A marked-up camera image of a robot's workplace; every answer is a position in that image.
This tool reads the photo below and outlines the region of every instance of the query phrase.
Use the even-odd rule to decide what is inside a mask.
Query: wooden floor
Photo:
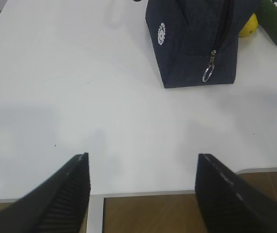
[[[277,172],[240,175],[277,200]],[[196,195],[107,198],[105,233],[207,233]],[[0,203],[0,210],[10,203]],[[80,233],[87,229],[87,216]]]

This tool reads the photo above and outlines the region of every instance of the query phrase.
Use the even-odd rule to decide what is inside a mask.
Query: zipper pull
[[[211,52],[211,57],[210,57],[210,62],[209,62],[209,64],[208,64],[208,67],[207,67],[207,69],[206,69],[206,71],[205,71],[205,73],[204,73],[204,75],[203,75],[203,77],[202,77],[202,81],[203,81],[204,83],[210,79],[210,77],[211,77],[211,75],[212,75],[212,73],[213,73],[213,70],[214,70],[214,59],[215,59],[215,54],[216,54],[216,50],[213,50],[213,51]]]

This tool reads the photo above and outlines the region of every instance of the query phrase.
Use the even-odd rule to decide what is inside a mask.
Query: white logo
[[[166,26],[164,25],[164,23],[161,23],[158,29],[158,44],[162,45],[164,43],[164,39],[165,39],[165,35],[166,35]]]

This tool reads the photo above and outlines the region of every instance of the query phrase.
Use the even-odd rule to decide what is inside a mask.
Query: yellow fruit
[[[253,14],[250,17],[249,21],[242,28],[241,32],[239,33],[239,36],[240,37],[250,36],[252,33],[254,33],[257,30],[258,27],[259,27],[259,23],[257,21],[256,15]]]

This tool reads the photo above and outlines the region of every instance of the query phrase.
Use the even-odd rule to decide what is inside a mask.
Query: green vegetable
[[[255,12],[259,24],[265,29],[272,41],[277,45],[277,6],[272,0],[262,0]]]

